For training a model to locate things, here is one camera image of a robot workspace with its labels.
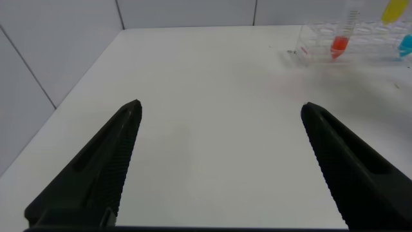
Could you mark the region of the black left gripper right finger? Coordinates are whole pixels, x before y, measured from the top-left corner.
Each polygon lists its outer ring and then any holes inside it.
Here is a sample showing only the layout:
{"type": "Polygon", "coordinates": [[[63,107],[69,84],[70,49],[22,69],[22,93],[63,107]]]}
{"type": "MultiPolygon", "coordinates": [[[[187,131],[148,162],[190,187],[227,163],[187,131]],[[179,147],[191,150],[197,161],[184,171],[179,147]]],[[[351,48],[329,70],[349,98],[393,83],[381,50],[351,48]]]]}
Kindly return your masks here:
{"type": "Polygon", "coordinates": [[[323,107],[301,119],[337,209],[352,230],[411,230],[411,179],[323,107]]]}

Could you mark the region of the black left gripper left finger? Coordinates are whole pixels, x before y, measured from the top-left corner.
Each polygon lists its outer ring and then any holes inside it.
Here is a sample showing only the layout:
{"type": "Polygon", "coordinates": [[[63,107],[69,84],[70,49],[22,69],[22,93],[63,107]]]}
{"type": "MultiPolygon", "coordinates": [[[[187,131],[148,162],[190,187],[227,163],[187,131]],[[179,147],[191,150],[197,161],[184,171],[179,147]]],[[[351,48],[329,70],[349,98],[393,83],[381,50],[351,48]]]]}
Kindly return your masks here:
{"type": "Polygon", "coordinates": [[[142,105],[123,105],[28,205],[30,227],[109,227],[142,120],[142,105]]]}

